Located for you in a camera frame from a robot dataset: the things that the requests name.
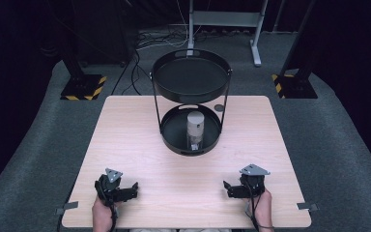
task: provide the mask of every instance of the black cable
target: black cable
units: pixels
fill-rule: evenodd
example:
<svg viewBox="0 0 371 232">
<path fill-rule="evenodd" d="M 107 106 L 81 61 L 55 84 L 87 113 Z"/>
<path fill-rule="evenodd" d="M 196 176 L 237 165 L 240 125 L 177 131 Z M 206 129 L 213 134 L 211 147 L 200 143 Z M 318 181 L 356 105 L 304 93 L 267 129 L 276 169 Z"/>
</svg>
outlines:
<svg viewBox="0 0 371 232">
<path fill-rule="evenodd" d="M 67 24 L 65 24 L 57 15 L 56 13 L 54 13 L 53 9 L 52 9 L 52 6 L 50 5 L 49 3 L 49 0 L 46 0 L 46 3 L 47 3 L 47 6 L 51 12 L 51 14 L 53 15 L 53 18 L 56 19 L 57 22 L 59 22 L 59 24 L 61 24 L 63 27 L 65 27 L 66 29 L 68 29 L 69 31 L 71 31 L 75 36 L 77 36 L 81 41 L 83 41 L 84 43 L 86 43 L 87 45 L 89 45 L 91 48 L 93 48 L 94 50 L 100 52 L 101 54 L 105 55 L 107 58 L 109 58 L 110 60 L 112 61 L 115 61 L 117 63 L 119 63 L 120 61 L 114 59 L 112 56 L 110 56 L 109 54 L 107 54 L 105 51 L 99 49 L 98 47 L 96 47 L 95 45 L 93 45 L 92 43 L 90 43 L 88 40 L 86 40 L 84 37 L 80 36 L 79 34 L 77 34 L 73 29 L 70 28 L 70 26 L 68 26 Z"/>
<path fill-rule="evenodd" d="M 252 198 L 252 223 L 254 224 L 254 227 L 259 231 L 259 227 L 266 228 L 266 229 L 273 229 L 273 226 L 263 226 L 261 224 L 258 224 L 257 218 L 255 217 L 255 210 L 257 209 L 258 204 L 260 203 L 262 193 L 258 196 L 257 205 L 254 208 L 254 198 Z"/>
<path fill-rule="evenodd" d="M 153 46 L 154 43 L 162 43 L 166 42 L 170 44 L 173 40 L 185 40 L 185 37 L 182 35 L 182 33 L 175 31 L 175 32 L 169 32 L 169 34 L 164 36 L 158 36 L 153 37 L 152 35 L 149 35 L 149 37 L 145 37 L 143 39 L 139 39 L 139 42 L 137 44 L 137 49 L 146 48 L 148 46 Z"/>
<path fill-rule="evenodd" d="M 143 68 L 141 68 L 140 66 L 137 66 L 137 68 L 139 68 L 147 77 L 149 77 L 149 75 L 143 70 Z"/>
<path fill-rule="evenodd" d="M 202 31 L 194 36 L 194 40 L 196 42 L 204 42 L 207 39 L 214 39 L 214 38 L 221 38 L 221 37 L 234 37 L 238 35 L 239 33 L 237 31 L 230 31 L 227 33 L 222 33 L 222 32 L 206 32 Z"/>
<path fill-rule="evenodd" d="M 133 60 L 134 60 L 135 64 L 134 64 L 133 69 L 131 70 L 131 84 L 129 85 L 129 87 L 127 87 L 126 89 L 123 90 L 122 95 L 123 95 L 123 94 L 125 93 L 125 91 L 128 90 L 131 86 L 133 86 L 133 88 L 135 89 L 134 83 L 138 80 L 138 78 L 137 78 L 137 79 L 134 81 L 133 76 L 134 76 L 134 71 L 135 71 L 136 67 L 138 66 L 138 62 L 140 61 L 140 59 L 136 59 L 135 56 L 133 56 Z"/>
<path fill-rule="evenodd" d="M 110 206 L 110 211 L 111 211 L 111 220 L 112 220 L 110 232 L 112 232 L 115 229 L 114 227 L 116 227 L 116 220 L 118 217 L 114 204 Z"/>
<path fill-rule="evenodd" d="M 110 95 L 113 95 L 113 94 L 114 94 L 114 91 L 116 90 L 117 85 L 119 84 L 120 80 L 121 80 L 122 77 L 123 77 L 123 74 L 125 74 L 126 69 L 128 68 L 128 64 L 126 64 L 125 68 L 123 69 L 123 72 L 122 72 L 122 73 L 120 74 L 120 76 L 119 76 L 119 79 L 117 79 L 117 82 L 116 82 L 116 84 L 114 85 L 113 91 L 111 92 Z"/>
<path fill-rule="evenodd" d="M 136 81 L 140 78 L 140 76 L 138 75 L 138 63 L 140 63 L 140 55 L 138 54 L 138 52 L 137 52 L 137 50 L 135 50 L 135 54 L 137 55 L 137 62 L 135 63 L 135 66 L 134 66 L 134 69 L 137 67 L 137 79 L 136 79 Z M 141 96 L 141 94 L 140 94 L 140 92 L 138 92 L 138 90 L 137 90 L 137 88 L 135 87 L 135 85 L 134 85 L 134 82 L 135 81 L 133 81 L 133 72 L 131 73 L 131 85 L 133 86 L 133 89 L 134 89 L 134 91 L 138 94 L 138 95 L 140 95 Z"/>
<path fill-rule="evenodd" d="M 249 183 L 245 182 L 248 190 L 249 190 L 249 198 L 251 198 L 251 207 L 252 207 L 252 212 L 251 212 L 251 216 L 249 216 L 249 218 L 251 218 L 251 221 L 252 223 L 254 224 L 254 227 L 257 231 L 259 231 L 259 227 L 258 227 L 258 222 L 257 222 L 257 218 L 255 218 L 255 210 L 257 209 L 257 206 L 258 206 L 258 203 L 260 202 L 260 199 L 261 199 L 261 194 L 259 195 L 258 197 L 258 201 L 257 201 L 257 205 L 254 206 L 254 194 L 252 193 L 252 189 L 251 187 L 249 186 Z"/>
</svg>

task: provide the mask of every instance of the robotic hand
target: robotic hand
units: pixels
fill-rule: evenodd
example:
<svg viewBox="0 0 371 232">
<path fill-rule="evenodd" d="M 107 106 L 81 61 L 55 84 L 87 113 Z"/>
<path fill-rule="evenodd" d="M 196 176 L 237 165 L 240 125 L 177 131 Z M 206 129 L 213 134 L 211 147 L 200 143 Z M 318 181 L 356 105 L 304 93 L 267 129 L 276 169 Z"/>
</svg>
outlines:
<svg viewBox="0 0 371 232">
<path fill-rule="evenodd" d="M 106 168 L 106 174 L 101 175 L 99 180 L 95 181 L 95 188 L 103 205 L 110 208 L 113 220 L 110 231 L 112 231 L 119 216 L 114 203 L 136 198 L 138 183 L 136 182 L 131 188 L 119 188 L 123 173 Z"/>
<path fill-rule="evenodd" d="M 242 173 L 240 177 L 240 186 L 231 186 L 225 181 L 223 181 L 223 184 L 227 189 L 228 197 L 250 199 L 252 203 L 252 215 L 248 214 L 249 208 L 245 210 L 245 213 L 251 218 L 252 223 L 258 230 L 258 223 L 254 214 L 256 208 L 254 206 L 254 198 L 257 196 L 261 197 L 261 194 L 265 191 L 265 175 L 270 175 L 271 173 L 254 164 L 250 164 L 249 166 L 243 168 L 240 172 Z"/>
</svg>

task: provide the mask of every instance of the cable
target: cable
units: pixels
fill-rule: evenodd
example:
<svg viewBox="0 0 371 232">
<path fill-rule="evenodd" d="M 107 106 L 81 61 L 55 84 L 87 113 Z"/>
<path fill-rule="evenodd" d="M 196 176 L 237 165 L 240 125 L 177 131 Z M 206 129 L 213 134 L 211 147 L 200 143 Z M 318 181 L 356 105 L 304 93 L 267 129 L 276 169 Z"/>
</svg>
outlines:
<svg viewBox="0 0 371 232">
<path fill-rule="evenodd" d="M 180 33 L 177 33 L 177 32 L 169 33 L 168 35 L 161 36 L 161 37 L 152 37 L 152 36 L 150 36 L 150 38 L 145 37 L 144 39 L 139 40 L 137 50 L 141 50 L 141 49 L 152 47 L 152 46 L 158 46 L 158 45 L 172 45 L 172 46 L 175 46 L 175 47 L 180 47 L 181 45 L 184 44 L 185 41 L 178 42 L 178 43 L 172 43 L 171 42 L 171 40 L 176 40 L 178 38 L 181 39 L 181 40 L 186 41 L 186 39 L 183 39 L 182 35 Z"/>
<path fill-rule="evenodd" d="M 209 10 L 210 5 L 211 5 L 211 0 L 209 1 L 209 4 L 207 5 L 207 10 L 206 10 L 206 11 Z M 197 32 L 201 29 L 201 26 L 202 26 L 202 25 L 200 25 L 200 26 L 198 27 L 198 29 L 194 32 L 194 37 L 195 37 L 195 35 L 197 35 Z"/>
<path fill-rule="evenodd" d="M 135 83 L 140 79 L 140 71 L 144 73 L 144 75 L 146 75 L 147 77 L 149 77 L 147 75 L 147 73 L 143 70 L 143 68 L 141 68 L 138 64 L 140 63 L 140 55 L 138 54 L 137 51 L 135 51 L 135 56 L 133 56 L 133 60 L 135 62 L 134 64 L 134 67 L 133 69 L 131 70 L 131 84 L 129 85 L 129 87 L 127 87 L 125 90 L 123 90 L 122 92 L 122 95 L 125 93 L 125 91 L 127 91 L 131 86 L 133 87 L 134 91 L 137 93 L 137 95 L 140 95 L 141 96 L 141 93 L 137 90 L 137 88 L 135 87 Z M 137 73 L 137 78 L 134 79 L 134 73 Z"/>
<path fill-rule="evenodd" d="M 113 95 L 114 94 L 114 91 L 116 90 L 117 85 L 119 84 L 120 80 L 122 79 L 123 74 L 125 74 L 126 69 L 128 68 L 128 65 L 129 65 L 129 62 L 128 62 L 128 64 L 126 64 L 125 68 L 123 69 L 123 72 L 120 74 L 119 78 L 117 79 L 117 82 L 114 85 L 113 91 L 111 91 L 111 94 L 110 95 Z"/>
<path fill-rule="evenodd" d="M 181 47 L 188 41 L 188 30 L 186 28 L 186 21 L 185 21 L 185 18 L 183 17 L 182 10 L 180 8 L 179 0 L 177 0 L 177 7 L 179 9 L 180 16 L 181 16 L 183 24 L 185 26 L 185 39 L 182 42 L 170 43 L 170 41 L 167 40 L 167 38 L 162 38 L 161 42 L 165 42 L 165 43 L 151 44 L 151 45 L 147 45 L 147 46 L 143 46 L 143 47 L 138 47 L 137 50 L 142 50 L 142 49 L 145 49 L 145 48 L 149 48 L 149 47 L 153 47 L 153 46 L 161 46 L 161 45 L 172 45 L 174 47 Z"/>
<path fill-rule="evenodd" d="M 47 6 L 48 8 L 50 9 L 50 12 L 51 14 L 53 15 L 53 18 L 56 19 L 57 22 L 59 22 L 63 27 L 65 27 L 66 29 L 68 29 L 69 31 L 71 31 L 75 36 L 77 36 L 81 41 L 83 41 L 84 43 L 86 43 L 87 45 L 89 45 L 91 48 L 93 48 L 94 50 L 100 52 L 101 54 L 105 55 L 107 58 L 109 58 L 110 60 L 112 61 L 115 61 L 117 63 L 119 63 L 120 61 L 116 60 L 115 58 L 113 58 L 111 55 L 107 54 L 106 52 L 104 52 L 103 50 L 99 49 L 98 47 L 96 47 L 95 45 L 93 45 L 92 43 L 90 43 L 88 40 L 86 40 L 84 37 L 80 36 L 79 34 L 77 34 L 73 29 L 71 29 L 67 24 L 65 24 L 57 15 L 56 13 L 54 13 L 53 9 L 52 9 L 52 6 L 50 5 L 49 3 L 49 0 L 46 0 L 46 3 L 47 3 Z M 72 7 L 73 7 L 73 11 L 75 12 L 75 8 L 74 8 L 74 3 L 71 1 L 72 3 Z"/>
<path fill-rule="evenodd" d="M 247 186 L 247 188 L 249 190 L 249 198 L 251 199 L 251 207 L 252 207 L 251 216 L 247 212 L 245 212 L 245 214 L 251 219 L 252 223 L 254 224 L 255 229 L 257 231 L 259 231 L 258 222 L 257 222 L 257 219 L 255 218 L 255 210 L 257 209 L 258 203 L 260 202 L 262 193 L 258 196 L 257 205 L 254 205 L 255 204 L 254 203 L 254 194 L 252 193 L 252 189 L 249 186 L 249 183 L 247 181 L 245 182 L 245 185 Z"/>
<path fill-rule="evenodd" d="M 116 227 L 116 220 L 118 218 L 118 215 L 117 215 L 117 210 L 113 205 L 110 206 L 110 211 L 111 211 L 111 227 L 110 227 L 110 232 L 113 232 L 113 230 L 115 230 L 115 227 Z"/>
</svg>

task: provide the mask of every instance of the white table leg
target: white table leg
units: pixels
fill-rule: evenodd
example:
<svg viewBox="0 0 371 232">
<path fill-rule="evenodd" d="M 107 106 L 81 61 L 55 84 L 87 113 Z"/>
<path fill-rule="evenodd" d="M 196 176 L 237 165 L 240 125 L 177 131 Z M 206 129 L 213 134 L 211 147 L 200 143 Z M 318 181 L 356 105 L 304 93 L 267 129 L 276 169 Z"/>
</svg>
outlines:
<svg viewBox="0 0 371 232">
<path fill-rule="evenodd" d="M 254 40 L 250 40 L 250 45 L 251 45 L 251 50 L 252 50 L 252 56 L 254 58 L 254 65 L 255 67 L 261 67 L 261 58 L 260 58 L 260 53 L 258 52 L 258 40 L 260 38 L 261 34 L 261 29 L 262 25 L 264 22 L 264 17 L 265 17 L 265 10 L 267 8 L 268 0 L 264 0 L 261 12 L 258 15 L 258 22 L 257 22 L 257 29 L 255 30 L 255 36 Z"/>
</svg>

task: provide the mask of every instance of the metal bracket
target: metal bracket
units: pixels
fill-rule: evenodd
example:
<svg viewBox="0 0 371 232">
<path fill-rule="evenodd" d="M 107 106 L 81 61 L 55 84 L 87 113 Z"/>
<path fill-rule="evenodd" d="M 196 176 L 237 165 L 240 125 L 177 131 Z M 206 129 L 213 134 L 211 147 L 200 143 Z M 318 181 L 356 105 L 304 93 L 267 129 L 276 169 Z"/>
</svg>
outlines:
<svg viewBox="0 0 371 232">
<path fill-rule="evenodd" d="M 311 204 L 308 202 L 297 203 L 299 210 L 308 210 L 309 212 L 319 211 L 319 207 L 316 203 Z"/>
<path fill-rule="evenodd" d="M 106 168 L 106 174 L 107 174 L 107 178 L 110 183 L 115 182 L 117 179 L 123 176 L 122 172 L 115 171 L 115 170 L 108 169 L 108 168 Z"/>
<path fill-rule="evenodd" d="M 264 168 L 261 168 L 255 164 L 250 164 L 247 167 L 240 170 L 240 172 L 247 176 L 263 176 L 270 175 L 271 173 Z"/>
<path fill-rule="evenodd" d="M 63 215 L 66 210 L 77 208 L 78 205 L 78 201 L 66 203 L 62 208 L 58 208 L 55 210 L 55 215 Z"/>
</svg>

